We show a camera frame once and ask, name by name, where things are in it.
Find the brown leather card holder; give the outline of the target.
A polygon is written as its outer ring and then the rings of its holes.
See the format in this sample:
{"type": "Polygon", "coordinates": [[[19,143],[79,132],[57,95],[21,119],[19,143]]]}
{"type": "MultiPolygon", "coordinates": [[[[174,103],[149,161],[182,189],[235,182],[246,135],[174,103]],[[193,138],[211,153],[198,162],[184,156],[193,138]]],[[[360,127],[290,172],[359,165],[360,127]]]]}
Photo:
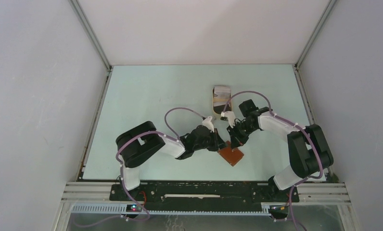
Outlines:
{"type": "Polygon", "coordinates": [[[241,152],[238,148],[231,148],[230,141],[226,141],[226,147],[220,149],[218,153],[232,167],[240,162],[244,157],[243,152],[241,152]]]}

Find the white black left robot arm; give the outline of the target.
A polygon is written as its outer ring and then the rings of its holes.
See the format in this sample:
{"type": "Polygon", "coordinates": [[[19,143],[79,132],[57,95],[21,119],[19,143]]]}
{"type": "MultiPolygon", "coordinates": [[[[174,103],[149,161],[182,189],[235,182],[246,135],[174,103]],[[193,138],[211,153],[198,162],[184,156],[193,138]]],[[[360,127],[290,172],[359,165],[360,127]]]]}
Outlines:
{"type": "Polygon", "coordinates": [[[119,135],[116,140],[116,160],[120,163],[121,194],[127,200],[138,198],[140,191],[140,166],[157,152],[177,160],[191,157],[196,151],[217,152],[226,147],[216,128],[198,125],[180,138],[156,130],[153,122],[146,121],[119,135]]]}

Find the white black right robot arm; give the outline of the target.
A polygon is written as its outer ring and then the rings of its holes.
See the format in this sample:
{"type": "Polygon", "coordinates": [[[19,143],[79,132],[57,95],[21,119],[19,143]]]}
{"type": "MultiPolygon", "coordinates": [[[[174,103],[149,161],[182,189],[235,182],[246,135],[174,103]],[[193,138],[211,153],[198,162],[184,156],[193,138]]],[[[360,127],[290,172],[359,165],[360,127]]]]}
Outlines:
{"type": "Polygon", "coordinates": [[[220,114],[229,123],[227,131],[232,149],[246,144],[257,130],[271,132],[288,145],[289,165],[268,181],[267,194],[271,200],[280,201],[286,196],[286,189],[304,179],[321,177],[323,170],[334,163],[319,125],[301,126],[278,116],[269,107],[256,107],[252,100],[242,102],[239,109],[243,120],[237,119],[232,111],[220,114]]]}

